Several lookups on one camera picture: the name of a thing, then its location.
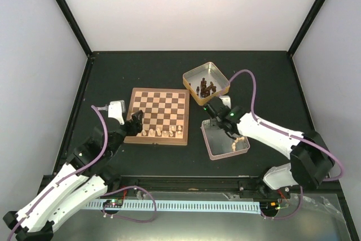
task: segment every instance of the wooden chessboard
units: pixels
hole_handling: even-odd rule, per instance
[[[133,113],[142,110],[145,135],[139,133],[134,137],[126,137],[124,142],[187,145],[189,103],[189,90],[133,88],[127,120]],[[176,131],[170,136],[172,126],[175,126]]]

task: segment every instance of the wall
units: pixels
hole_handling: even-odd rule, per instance
[[[0,216],[50,174],[86,57],[55,0],[0,0]],[[0,240],[10,233],[0,222]]]
[[[93,50],[287,50],[315,0],[67,0]]]
[[[361,0],[326,0],[295,62],[316,128],[346,167],[341,180],[361,233]]]

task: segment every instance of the robotic arm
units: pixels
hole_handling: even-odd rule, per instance
[[[124,101],[111,102],[108,117],[119,121],[120,128],[107,133],[104,155],[93,165],[78,174],[76,170],[89,165],[104,145],[104,132],[94,129],[92,137],[75,148],[55,178],[27,206],[8,212],[3,220],[14,231],[18,241],[49,241],[54,232],[73,214],[92,200],[110,192],[111,185],[119,183],[120,176],[108,166],[127,135],[142,131],[143,112],[138,111],[124,122]]]
[[[317,189],[334,166],[328,155],[297,139],[307,139],[327,149],[322,137],[315,131],[303,133],[283,128],[247,113],[241,107],[231,109],[219,97],[211,99],[205,109],[229,137],[237,134],[254,138],[290,160],[290,163],[270,168],[262,177],[263,183],[272,190],[293,185]]]

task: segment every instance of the chessboard frame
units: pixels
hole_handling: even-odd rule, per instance
[[[131,118],[135,94],[138,91],[158,92],[158,93],[184,93],[184,124],[183,124],[183,138],[160,138],[160,137],[126,137],[124,143],[137,143],[137,144],[161,144],[161,145],[179,145],[186,146],[188,144],[188,124],[189,124],[189,111],[190,111],[190,91],[187,89],[154,89],[147,87],[135,87],[131,92],[130,103],[128,107],[127,120]]]

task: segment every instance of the black metal frame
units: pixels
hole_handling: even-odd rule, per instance
[[[85,54],[88,57],[86,67],[80,82],[80,86],[76,95],[76,99],[74,101],[74,105],[71,111],[71,115],[69,117],[68,125],[65,130],[64,138],[60,146],[59,154],[56,159],[55,167],[53,170],[53,174],[55,175],[59,168],[64,164],[68,147],[70,144],[70,139],[72,136],[72,131],[78,116],[78,112],[80,109],[81,101],[83,100],[83,96],[85,93],[86,85],[89,80],[89,75],[91,69],[93,67],[94,58],[92,58],[93,52],[91,51],[84,35],[82,34],[80,27],[78,26],[69,6],[67,5],[65,0],[56,0],[58,3],[61,11],[63,12],[66,20],[68,21],[69,25],[71,26],[75,36],[77,37],[80,45],[82,46]],[[323,3],[325,0],[315,0],[314,4],[312,5],[309,13],[306,16],[305,21],[303,22],[301,28],[299,29],[294,41],[292,42],[291,47],[287,51],[289,56],[289,61],[292,63],[294,76],[298,82],[298,88],[302,95],[302,100],[307,109],[307,116],[308,121],[313,126],[311,115],[308,110],[308,106],[302,91],[302,87],[300,81],[298,79],[298,74],[296,72],[296,68],[294,66],[294,62],[292,56],[298,49],[299,45],[301,44],[303,38],[305,37],[308,29],[310,28],[312,22],[316,18],[318,12],[320,11]],[[53,176],[44,176],[39,191],[41,191],[52,179]],[[159,190],[163,191],[189,191],[192,187],[196,190],[200,191],[212,191],[212,192],[239,192],[239,178],[165,178],[165,177],[123,177],[122,182],[128,184],[137,184],[142,185],[144,187],[158,187]],[[291,189],[291,192],[299,192],[298,189]],[[359,240],[355,225],[353,223],[349,208],[347,206],[346,199],[344,197],[344,193],[342,192],[342,188],[339,182],[330,182],[326,183],[323,182],[321,186],[316,191],[305,191],[305,193],[317,193],[317,194],[337,194],[342,211],[344,213],[344,218],[347,223],[347,228],[351,235],[352,240]]]

